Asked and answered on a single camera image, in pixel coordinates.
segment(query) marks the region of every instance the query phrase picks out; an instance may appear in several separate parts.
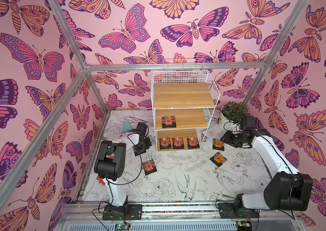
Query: orange label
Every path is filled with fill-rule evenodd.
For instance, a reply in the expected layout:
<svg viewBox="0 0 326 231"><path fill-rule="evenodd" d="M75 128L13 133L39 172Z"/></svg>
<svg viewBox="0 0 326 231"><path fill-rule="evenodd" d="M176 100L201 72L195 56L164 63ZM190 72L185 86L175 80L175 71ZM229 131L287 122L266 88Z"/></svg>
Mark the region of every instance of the orange label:
<svg viewBox="0 0 326 231"><path fill-rule="evenodd" d="M216 160L218 163L220 163L220 162L223 160L223 158L222 158L222 156L217 156L217 157L215 158L215 160Z"/></svg>

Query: floral sketch tablecloth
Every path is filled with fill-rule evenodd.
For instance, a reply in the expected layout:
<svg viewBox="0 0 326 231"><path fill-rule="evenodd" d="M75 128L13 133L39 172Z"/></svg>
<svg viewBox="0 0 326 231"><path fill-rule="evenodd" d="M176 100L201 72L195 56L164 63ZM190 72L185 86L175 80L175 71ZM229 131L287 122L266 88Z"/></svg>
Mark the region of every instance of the floral sketch tablecloth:
<svg viewBox="0 0 326 231"><path fill-rule="evenodd" d="M238 193L262 192L270 182L270 176L260 155L255 149L238 149L225 144L225 150L213 150L213 138L219 139L225 133L216 124L219 110L214 112L201 150L195 151L156 151L153 111L115 110L111 112L104 137L122 131L124 122L136 127L138 122L149 126L152 147L142 154L142 161L153 159L157 172L140 177L133 183L122 186L129 201L210 201L231 200ZM228 161L217 167L209 159L220 152ZM140 158L133 150L126 152L124 173L121 178L129 182L140 171ZM109 199L106 187L100 183L92 170L83 194L83 201L106 201Z"/></svg>

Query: butterfly wing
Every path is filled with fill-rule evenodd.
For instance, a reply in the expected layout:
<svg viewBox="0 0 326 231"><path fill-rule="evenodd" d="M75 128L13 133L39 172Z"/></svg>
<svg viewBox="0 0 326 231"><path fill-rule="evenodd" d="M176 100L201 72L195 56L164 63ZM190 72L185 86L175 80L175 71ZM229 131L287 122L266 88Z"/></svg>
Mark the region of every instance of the butterfly wing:
<svg viewBox="0 0 326 231"><path fill-rule="evenodd" d="M68 152L71 156L76 157L77 164L82 160L82 146L78 141L73 141L67 144L66 152Z"/></svg>
<svg viewBox="0 0 326 231"><path fill-rule="evenodd" d="M218 61L219 62L234 62L234 55L237 50L234 48L234 44L230 41L226 42L221 50L218 53Z"/></svg>
<svg viewBox="0 0 326 231"><path fill-rule="evenodd" d="M0 180L5 178L21 154L22 151L18 151L17 145L6 142L0 152Z"/></svg>
<svg viewBox="0 0 326 231"><path fill-rule="evenodd" d="M160 30L160 34L171 42L175 42L182 35L188 33L191 27L188 25L170 25Z"/></svg>
<svg viewBox="0 0 326 231"><path fill-rule="evenodd" d="M238 68L232 68L222 75L216 82L221 86L231 86L234 83L234 77L238 71Z"/></svg>
<svg viewBox="0 0 326 231"><path fill-rule="evenodd" d="M276 127L281 132L287 134L288 128L285 123L285 121L282 119L282 117L277 112L272 112L271 115L268 118L268 125L271 128Z"/></svg>
<svg viewBox="0 0 326 231"><path fill-rule="evenodd" d="M276 40L278 34L272 34L270 36L268 36L266 39L264 39L263 43L260 45L260 49L261 51L265 51L267 49L270 49L274 43L274 41Z"/></svg>
<svg viewBox="0 0 326 231"><path fill-rule="evenodd" d="M83 139L83 150L85 151L85 156L90 154L91 142L92 142L92 130L87 132L85 138Z"/></svg>
<svg viewBox="0 0 326 231"><path fill-rule="evenodd" d="M63 149L63 141L68 132L68 122L62 123L54 132L50 152L52 155L60 156L60 152Z"/></svg>
<svg viewBox="0 0 326 231"><path fill-rule="evenodd" d="M73 113L73 122L76 123L77 129L80 130L81 129L80 114L77 108L73 104L70 104L69 107L71 108L71 112Z"/></svg>
<svg viewBox="0 0 326 231"><path fill-rule="evenodd" d="M38 190L35 195L35 199L39 203L46 203L50 201L55 194L55 175L57 173L57 164L50 166L48 171L45 173L43 180L38 187Z"/></svg>
<svg viewBox="0 0 326 231"><path fill-rule="evenodd" d="M27 206L10 211L0 216L0 230L23 231L28 220Z"/></svg>

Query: pink wall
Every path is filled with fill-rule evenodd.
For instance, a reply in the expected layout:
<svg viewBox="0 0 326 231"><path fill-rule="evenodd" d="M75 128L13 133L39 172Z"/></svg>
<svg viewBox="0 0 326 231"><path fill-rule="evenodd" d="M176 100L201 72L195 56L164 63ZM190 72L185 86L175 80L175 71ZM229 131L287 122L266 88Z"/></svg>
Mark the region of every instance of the pink wall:
<svg viewBox="0 0 326 231"><path fill-rule="evenodd" d="M295 48L278 56L276 68L281 68L281 64L287 64L287 68L276 72L274 78L271 74L265 77L259 97L262 109L253 105L249 108L258 123L282 142L287 159L314 179L313 194L303 217L310 230L326 230L326 1L310 1L310 13L307 11L291 36L290 49L294 44ZM310 19L317 17L315 23L308 23L305 15ZM317 34L305 34L309 28L318 30ZM297 45L305 50L299 53ZM272 92L275 97L268 100ZM267 113L272 108L275 112Z"/></svg>

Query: orange butterfly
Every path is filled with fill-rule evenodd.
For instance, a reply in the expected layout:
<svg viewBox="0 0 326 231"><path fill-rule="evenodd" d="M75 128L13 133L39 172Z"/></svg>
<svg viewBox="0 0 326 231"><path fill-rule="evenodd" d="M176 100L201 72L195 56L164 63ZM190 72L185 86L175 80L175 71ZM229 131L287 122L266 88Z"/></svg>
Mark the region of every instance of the orange butterfly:
<svg viewBox="0 0 326 231"><path fill-rule="evenodd" d="M278 13L284 11L290 3L286 3L281 7L275 7L274 3L269 1L266 3L266 0L248 0L249 10L255 18L245 12L246 20L240 22L240 24L248 23L241 25L232 30L225 32L222 37L228 39L240 39L245 37L245 39L255 38L256 43L260 44L262 40L262 33L255 25L262 25L264 21L260 18L274 16Z"/></svg>
<svg viewBox="0 0 326 231"><path fill-rule="evenodd" d="M96 53L95 56L101 65L113 64L113 62L109 58L104 57L101 54ZM115 74L124 74L127 72L129 72L129 71L98 71L98 74L100 74L100 75L93 75L92 77L93 77L94 81L97 83L111 84L111 85L114 85L116 89L118 89L119 85L118 85L117 81L115 81L111 77L115 78L115 77L117 77Z"/></svg>
<svg viewBox="0 0 326 231"><path fill-rule="evenodd" d="M281 72L285 71L287 68L286 63L278 63L278 62L280 62L280 61L277 61L277 56L276 56L276 58L273 60L272 65L268 71L268 74L272 72L271 79L276 78L277 73L281 73Z"/></svg>
<svg viewBox="0 0 326 231"><path fill-rule="evenodd" d="M124 10L126 9L121 0L111 1L120 8L123 8ZM95 12L95 17L100 19L107 19L110 16L110 5L108 0L71 0L69 2L69 7L71 7L73 10L84 11L89 13L92 13L97 10Z"/></svg>
<svg viewBox="0 0 326 231"><path fill-rule="evenodd" d="M199 0L152 0L150 5L159 10L164 9L168 18L175 19L180 18L185 10L194 10Z"/></svg>
<svg viewBox="0 0 326 231"><path fill-rule="evenodd" d="M301 38L294 42L294 44L292 44L289 48L288 52L296 48L299 53L304 52L305 58L314 62L319 62L321 60L321 52L319 50L317 40L313 37L313 35L315 35L318 40L322 40L322 36L318 32L326 30L326 26L324 26L326 25L326 10L324 10L322 7L317 9L315 12L311 12L311 7L309 5L305 17L309 25L316 29L321 28L318 31L313 28L306 29L304 33L311 36Z"/></svg>
<svg viewBox="0 0 326 231"><path fill-rule="evenodd" d="M278 80L276 80L269 91L264 97L264 101L268 106L271 106L270 108L267 108L264 113L271 113L271 115L268 118L268 125L271 128L276 127L278 130L281 132L287 134L288 133L288 128L286 126L285 121L281 118L280 114L276 112L276 110L280 111L277 108L276 101L277 101L277 96L278 96Z"/></svg>
<svg viewBox="0 0 326 231"><path fill-rule="evenodd" d="M0 216L0 230L23 231L27 224L29 210L31 210L31 214L33 218L35 218L36 220L40 220L40 209L38 205L36 205L36 202L47 203L54 197L55 188L56 188L54 185L54 181L55 181L56 173L57 173L57 164L53 164L45 174L43 180L41 181L40 186L38 187L38 190L34 198L32 198L33 195L32 192L32 195L26 201L21 199L16 200L16 201L27 202L28 203L27 206L15 209L13 211L10 211Z"/></svg>
<svg viewBox="0 0 326 231"><path fill-rule="evenodd" d="M312 160L317 161L319 165L326 166L326 159L323 152L317 142L312 138L315 133L323 133L314 131L326 127L326 110L321 112L317 111L310 116L307 114L297 116L296 113L294 115L296 116L296 126L299 128L299 131L295 132L294 138L289 141L295 141L295 144L304 148L304 151L308 153L308 156Z"/></svg>
<svg viewBox="0 0 326 231"><path fill-rule="evenodd" d="M17 2L17 0L12 0L10 3L9 0L0 0L0 17L8 13L10 5L11 10L13 11L12 21L17 34L19 34L19 31L21 30L21 18L18 15L20 13L28 29L30 29L33 34L42 36L44 34L44 29L41 25L44 25L49 19L49 11L44 7L36 5L18 7Z"/></svg>

